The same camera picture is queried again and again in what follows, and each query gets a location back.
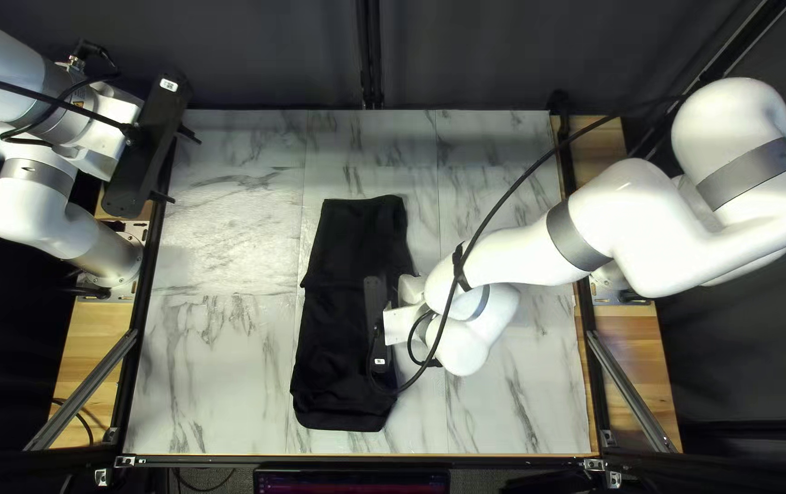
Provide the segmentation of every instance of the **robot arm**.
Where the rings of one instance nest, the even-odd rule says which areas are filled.
[[[58,97],[86,79],[84,62],[56,64],[0,30],[0,81]],[[103,83],[84,86],[65,100],[132,123],[142,102]],[[115,286],[133,279],[139,251],[82,208],[68,202],[78,171],[109,181],[125,148],[119,129],[0,89],[0,133],[47,118],[30,133],[49,146],[0,140],[0,237],[45,251]]]
[[[626,159],[535,224],[481,238],[463,265],[473,289],[457,289],[436,351],[442,365],[466,376],[484,364],[514,314],[518,295],[507,283],[561,285],[614,262],[637,293],[661,297],[732,279],[781,256],[786,251],[781,96],[752,79],[709,84],[684,103],[672,139],[685,171],[677,184],[652,163]],[[452,258],[427,277],[424,298],[433,311],[445,308],[452,279]],[[484,286],[497,290],[483,305]],[[491,324],[479,323],[484,311],[495,314]],[[435,339],[438,326],[437,318],[424,341]]]

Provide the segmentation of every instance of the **white marble tabletop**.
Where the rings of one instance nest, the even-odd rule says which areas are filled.
[[[590,452],[570,285],[519,286],[485,366],[428,369],[381,432],[306,429],[289,395],[323,199],[403,197],[426,274],[551,147],[546,112],[189,111],[185,123],[204,143],[179,143],[125,452]],[[529,224],[560,195],[551,159],[489,230]],[[417,366],[399,346],[404,381]]]

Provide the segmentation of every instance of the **qr code label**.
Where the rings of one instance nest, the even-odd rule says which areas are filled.
[[[161,79],[161,84],[159,85],[170,92],[176,92],[176,90],[179,89],[179,84],[168,81],[167,79]]]

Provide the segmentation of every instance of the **silver band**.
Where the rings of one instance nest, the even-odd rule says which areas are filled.
[[[731,199],[786,172],[786,138],[766,142],[704,178],[695,188],[714,211]]]
[[[26,158],[7,159],[0,171],[0,178],[18,178],[36,182],[51,187],[64,197],[70,196],[73,183],[72,177],[50,164]]]
[[[45,77],[43,78],[43,88],[39,92],[48,96],[58,97],[60,93],[66,91],[66,88],[73,84],[70,74],[47,58],[43,58],[43,62],[45,62]],[[39,118],[40,115],[45,113],[48,107],[48,103],[34,101],[33,105],[24,115],[14,120],[7,121],[6,123],[17,129]],[[64,115],[64,112],[65,110],[59,109],[60,115],[57,115],[58,112],[55,112],[55,114],[48,119],[58,121]]]
[[[485,311],[485,307],[488,306],[488,298],[490,298],[490,285],[482,286],[482,299],[478,301],[478,307],[475,308],[473,311],[472,316],[469,316],[469,321],[475,321],[482,313]]]
[[[570,218],[570,207],[566,199],[549,209],[546,215],[546,228],[558,252],[567,262],[588,273],[612,261],[613,258],[597,252],[585,239],[573,219]]]

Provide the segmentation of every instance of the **black cloth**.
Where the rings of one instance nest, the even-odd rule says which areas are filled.
[[[366,375],[369,333],[362,284],[366,276],[385,277],[388,298],[397,298],[399,276],[414,273],[407,226],[397,196],[323,202],[301,280],[304,309],[289,385],[296,418],[305,427],[376,432],[386,422],[396,397],[378,390]],[[387,387],[396,385],[393,367],[385,376]]]

